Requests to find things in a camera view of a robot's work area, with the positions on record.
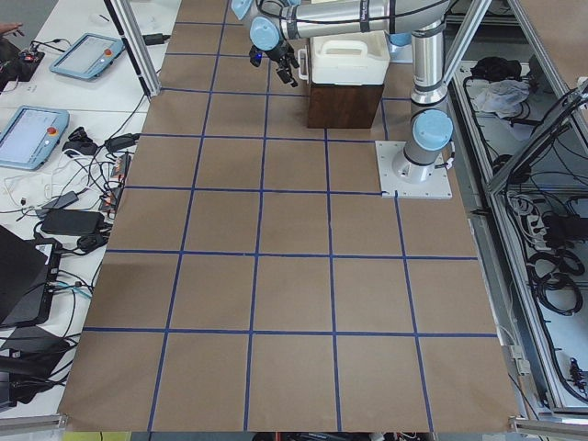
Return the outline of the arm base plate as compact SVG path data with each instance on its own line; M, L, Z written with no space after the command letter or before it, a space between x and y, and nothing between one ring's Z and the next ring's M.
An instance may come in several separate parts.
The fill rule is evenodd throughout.
M433 164L411 163L404 155L405 141L375 141L380 194L383 198L451 199L453 194L439 153Z

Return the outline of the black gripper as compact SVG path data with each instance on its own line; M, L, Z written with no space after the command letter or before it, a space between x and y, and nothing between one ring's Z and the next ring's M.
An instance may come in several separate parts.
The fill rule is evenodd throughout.
M297 57L290 43L282 40L275 48L266 51L266 55L272 62L277 63L277 75L282 83L297 87L297 80L291 77L292 69L297 68Z

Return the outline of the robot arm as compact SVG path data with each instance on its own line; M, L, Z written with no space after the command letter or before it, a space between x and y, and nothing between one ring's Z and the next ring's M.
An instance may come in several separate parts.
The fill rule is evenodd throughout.
M252 42L250 62L267 56L283 83L295 85L291 70L299 65L290 43L315 37L386 30L412 37L413 90L411 137L392 160L404 183L422 184L449 144L453 124L446 113L444 16L446 1L247 1L231 3Z

